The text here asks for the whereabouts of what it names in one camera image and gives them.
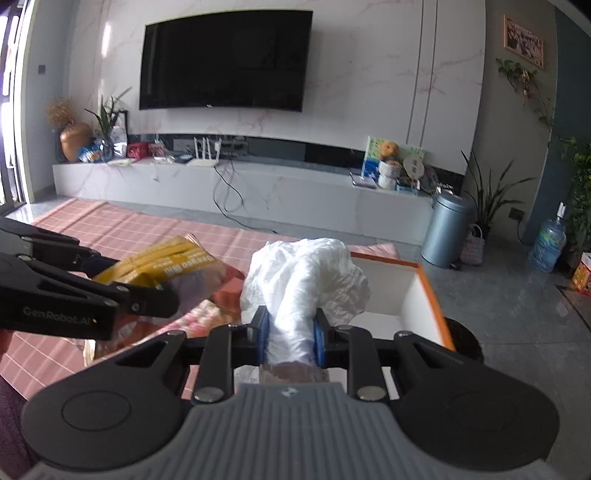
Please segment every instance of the woven basket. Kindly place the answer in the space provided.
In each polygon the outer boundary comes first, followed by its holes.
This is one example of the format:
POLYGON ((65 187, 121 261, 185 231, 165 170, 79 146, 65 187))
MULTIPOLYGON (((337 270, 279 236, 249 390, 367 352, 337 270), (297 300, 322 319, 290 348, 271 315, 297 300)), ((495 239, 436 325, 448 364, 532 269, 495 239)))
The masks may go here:
POLYGON ((470 232, 466 237, 466 242, 460 254, 460 260, 466 265, 482 265, 484 262, 484 244, 485 240, 482 235, 482 230, 477 224, 470 227, 470 232))

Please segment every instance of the white plastic bag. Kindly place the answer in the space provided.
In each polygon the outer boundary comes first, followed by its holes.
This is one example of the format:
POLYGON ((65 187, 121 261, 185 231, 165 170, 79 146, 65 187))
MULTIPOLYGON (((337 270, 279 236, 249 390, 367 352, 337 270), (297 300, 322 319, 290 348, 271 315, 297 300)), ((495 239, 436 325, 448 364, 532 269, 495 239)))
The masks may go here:
POLYGON ((322 308, 331 325, 365 310, 369 284, 343 242, 332 238, 274 242, 252 256, 240 299, 243 323, 257 308, 270 315, 265 363, 314 365, 313 318, 322 308))

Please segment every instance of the blue water bottle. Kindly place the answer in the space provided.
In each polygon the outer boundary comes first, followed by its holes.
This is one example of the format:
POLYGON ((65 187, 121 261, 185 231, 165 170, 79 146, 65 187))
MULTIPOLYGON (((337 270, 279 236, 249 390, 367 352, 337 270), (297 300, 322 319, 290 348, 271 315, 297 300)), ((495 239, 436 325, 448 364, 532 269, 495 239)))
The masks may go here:
POLYGON ((556 261, 566 243, 566 228, 563 221, 565 210, 564 203, 560 203, 556 219, 549 218, 542 224, 538 238, 530 252, 530 262, 542 272, 550 273, 554 270, 556 261))

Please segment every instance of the gray trash can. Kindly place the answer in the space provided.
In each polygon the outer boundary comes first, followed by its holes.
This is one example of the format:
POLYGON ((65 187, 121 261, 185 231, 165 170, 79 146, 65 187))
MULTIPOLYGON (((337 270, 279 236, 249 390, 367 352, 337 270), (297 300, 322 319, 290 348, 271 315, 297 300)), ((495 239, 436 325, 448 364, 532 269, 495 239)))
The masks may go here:
POLYGON ((439 194, 433 208, 421 255, 433 265, 450 268, 460 258, 476 208, 472 200, 451 193, 439 194))

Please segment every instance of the gold vase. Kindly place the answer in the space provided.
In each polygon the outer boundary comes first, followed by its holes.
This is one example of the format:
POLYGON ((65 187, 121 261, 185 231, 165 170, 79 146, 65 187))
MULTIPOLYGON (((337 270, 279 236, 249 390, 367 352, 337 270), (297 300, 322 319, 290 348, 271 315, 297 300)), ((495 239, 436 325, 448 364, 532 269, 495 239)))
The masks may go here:
POLYGON ((90 144, 92 129, 88 124, 72 124, 60 134, 61 149, 70 162, 78 161, 78 150, 90 144))

